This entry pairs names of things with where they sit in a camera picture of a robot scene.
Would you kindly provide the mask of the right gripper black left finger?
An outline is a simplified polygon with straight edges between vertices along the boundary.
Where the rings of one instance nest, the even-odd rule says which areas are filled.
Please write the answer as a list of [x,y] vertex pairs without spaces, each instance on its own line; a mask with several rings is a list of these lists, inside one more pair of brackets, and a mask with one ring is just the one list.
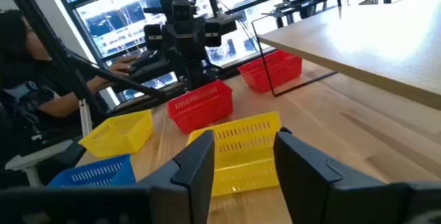
[[206,224],[214,181],[214,132],[204,131],[136,185],[136,224]]

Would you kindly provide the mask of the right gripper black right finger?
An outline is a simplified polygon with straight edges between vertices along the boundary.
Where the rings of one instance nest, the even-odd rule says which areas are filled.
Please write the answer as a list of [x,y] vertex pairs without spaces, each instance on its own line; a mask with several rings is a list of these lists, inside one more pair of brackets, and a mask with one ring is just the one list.
[[283,127],[274,162],[293,224],[356,224],[363,198],[386,184],[341,163]]

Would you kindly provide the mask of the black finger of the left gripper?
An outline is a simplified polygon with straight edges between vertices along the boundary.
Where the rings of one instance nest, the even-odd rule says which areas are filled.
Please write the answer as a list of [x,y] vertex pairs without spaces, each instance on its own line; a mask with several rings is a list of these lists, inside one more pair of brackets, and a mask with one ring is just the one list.
[[205,45],[207,47],[221,46],[221,37],[221,24],[219,22],[205,23]]
[[160,24],[147,24],[143,28],[145,44],[148,50],[162,50],[163,37]]

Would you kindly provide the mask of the yellow plastic basket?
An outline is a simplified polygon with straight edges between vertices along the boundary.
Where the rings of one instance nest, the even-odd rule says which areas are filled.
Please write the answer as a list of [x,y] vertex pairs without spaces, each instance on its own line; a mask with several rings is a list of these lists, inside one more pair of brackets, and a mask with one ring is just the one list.
[[151,110],[108,118],[79,144],[99,158],[137,153],[154,132]]
[[267,112],[189,135],[187,144],[207,130],[214,132],[213,197],[279,185],[273,145],[281,127],[279,113]]

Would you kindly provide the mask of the red plastic basket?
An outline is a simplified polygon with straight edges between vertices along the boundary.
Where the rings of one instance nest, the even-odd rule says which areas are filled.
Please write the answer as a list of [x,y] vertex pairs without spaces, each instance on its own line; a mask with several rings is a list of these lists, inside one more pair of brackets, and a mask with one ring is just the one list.
[[233,112],[233,90],[221,80],[185,93],[167,102],[168,117],[189,134]]
[[257,92],[266,92],[273,87],[299,77],[302,59],[282,50],[274,51],[238,68],[248,86]]

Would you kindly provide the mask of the blue plastic basket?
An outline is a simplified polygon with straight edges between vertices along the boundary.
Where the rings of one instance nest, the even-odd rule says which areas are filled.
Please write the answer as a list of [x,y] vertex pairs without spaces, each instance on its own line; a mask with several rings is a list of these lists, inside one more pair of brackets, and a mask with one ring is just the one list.
[[136,183],[130,155],[124,154],[80,167],[64,170],[49,186],[131,185]]

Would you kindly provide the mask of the person's hand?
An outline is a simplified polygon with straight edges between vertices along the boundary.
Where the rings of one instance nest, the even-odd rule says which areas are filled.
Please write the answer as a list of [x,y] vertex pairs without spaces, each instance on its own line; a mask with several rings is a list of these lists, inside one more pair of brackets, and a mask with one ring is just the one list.
[[119,76],[127,77],[132,67],[133,62],[137,59],[137,56],[131,55],[119,58],[115,63],[109,67],[109,71]]

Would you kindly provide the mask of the person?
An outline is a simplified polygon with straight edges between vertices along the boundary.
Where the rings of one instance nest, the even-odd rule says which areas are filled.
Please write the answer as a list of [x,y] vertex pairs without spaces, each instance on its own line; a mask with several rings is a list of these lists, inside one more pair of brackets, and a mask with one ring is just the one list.
[[0,11],[0,106],[0,189],[28,184],[25,173],[5,168],[16,155],[71,140],[37,164],[49,183],[84,153],[79,99],[20,10]]

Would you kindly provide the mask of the window with black frame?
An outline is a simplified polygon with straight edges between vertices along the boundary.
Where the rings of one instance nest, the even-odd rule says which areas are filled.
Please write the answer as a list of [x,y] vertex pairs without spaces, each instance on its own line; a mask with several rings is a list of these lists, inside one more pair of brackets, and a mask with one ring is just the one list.
[[[219,48],[208,48],[210,61],[222,67],[255,55],[256,40],[251,22],[289,0],[190,0],[197,13],[211,17],[217,11],[239,13],[237,29],[223,36]],[[145,14],[144,8],[158,7],[160,0],[62,0],[79,32],[100,62],[111,65],[118,55],[139,51],[144,43],[143,26],[163,24],[164,14]]]

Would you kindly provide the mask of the black frame strut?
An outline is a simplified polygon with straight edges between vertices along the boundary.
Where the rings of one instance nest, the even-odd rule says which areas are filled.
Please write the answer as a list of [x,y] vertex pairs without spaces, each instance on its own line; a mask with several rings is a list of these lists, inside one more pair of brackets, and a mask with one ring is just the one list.
[[101,70],[89,62],[72,56],[68,49],[58,39],[43,12],[35,0],[13,0],[23,11],[25,18],[30,22],[49,55],[55,60],[61,71],[67,75],[68,83],[73,87],[74,93],[88,103],[93,123],[98,125],[107,117],[107,113],[100,106],[93,93],[86,85],[83,73],[88,72],[100,76]]
[[158,79],[158,76],[153,76],[153,74],[159,72],[160,69],[166,69],[168,67],[165,59],[160,59],[155,63],[143,67],[139,66],[138,68],[133,65],[128,70],[129,77],[121,77],[67,48],[65,52],[68,60],[70,60],[71,64],[75,65],[76,68],[80,69],[80,72],[87,72],[88,74],[105,79],[106,83],[103,85],[104,88],[116,88],[120,91],[135,90],[162,103],[185,93],[185,84],[180,81],[165,85],[160,89],[141,85],[142,82],[149,81],[147,76],[152,76],[152,80]]

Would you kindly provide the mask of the white metal bracket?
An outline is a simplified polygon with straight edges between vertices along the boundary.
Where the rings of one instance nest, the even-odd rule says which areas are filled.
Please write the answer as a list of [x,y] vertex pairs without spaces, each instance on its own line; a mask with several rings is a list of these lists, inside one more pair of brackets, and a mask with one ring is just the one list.
[[92,117],[90,108],[85,99],[79,101],[79,111],[81,116],[81,128],[83,137],[86,137],[92,130]]

